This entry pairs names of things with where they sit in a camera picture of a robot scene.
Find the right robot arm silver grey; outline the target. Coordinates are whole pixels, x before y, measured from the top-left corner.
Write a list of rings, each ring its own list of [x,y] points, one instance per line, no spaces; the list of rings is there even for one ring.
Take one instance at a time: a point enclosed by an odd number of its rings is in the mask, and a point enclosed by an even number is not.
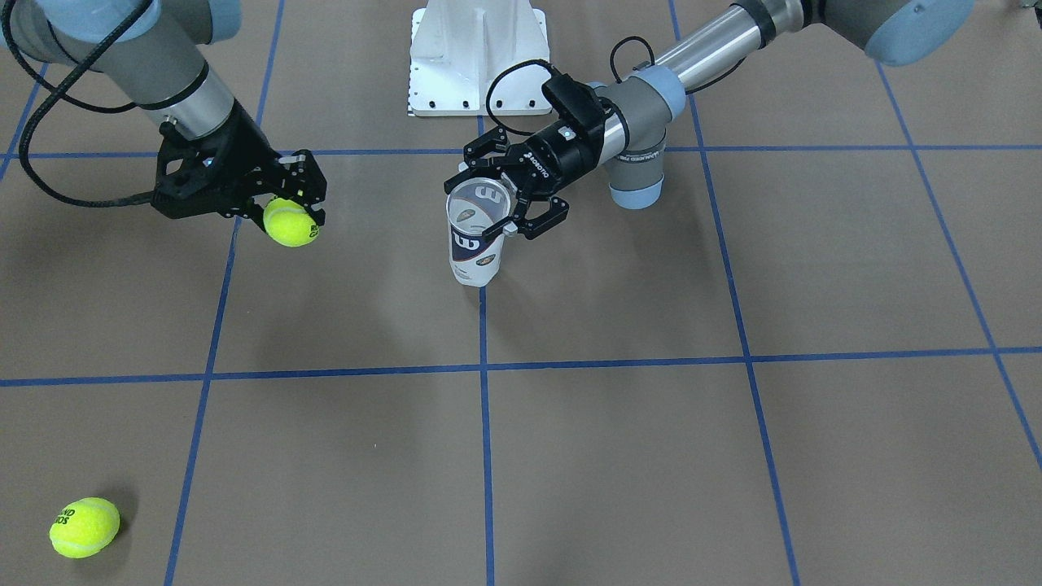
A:
[[[309,150],[280,155],[200,51],[234,36],[238,1],[4,1],[2,41],[47,96],[16,153],[38,189],[76,207],[154,207],[170,219],[241,216],[272,238],[325,222],[327,182]],[[107,200],[64,195],[31,164],[31,138],[68,91],[99,72],[163,137],[150,190]]]

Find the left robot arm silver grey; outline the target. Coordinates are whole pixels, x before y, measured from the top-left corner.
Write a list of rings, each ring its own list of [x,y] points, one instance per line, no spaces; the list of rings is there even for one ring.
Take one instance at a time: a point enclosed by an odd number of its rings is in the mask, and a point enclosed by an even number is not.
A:
[[[688,97],[728,77],[779,34],[822,24],[871,59],[899,67],[931,55],[973,9],[971,1],[733,1],[610,86],[581,83],[538,59],[549,74],[542,94],[557,122],[524,133],[520,143],[510,143],[501,124],[480,136],[466,145],[462,170],[445,193],[490,195],[506,204],[506,214],[479,233],[487,242],[500,234],[536,238],[550,230],[568,215],[562,190],[599,167],[606,167],[615,204],[649,207],[665,179],[667,126]]]

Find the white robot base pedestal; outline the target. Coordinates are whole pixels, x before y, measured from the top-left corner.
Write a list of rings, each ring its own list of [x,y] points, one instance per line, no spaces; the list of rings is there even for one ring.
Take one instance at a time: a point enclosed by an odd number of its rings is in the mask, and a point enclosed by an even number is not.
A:
[[[547,71],[530,67],[488,89],[514,64],[550,57],[547,18],[528,1],[429,1],[410,18],[412,116],[540,116]]]

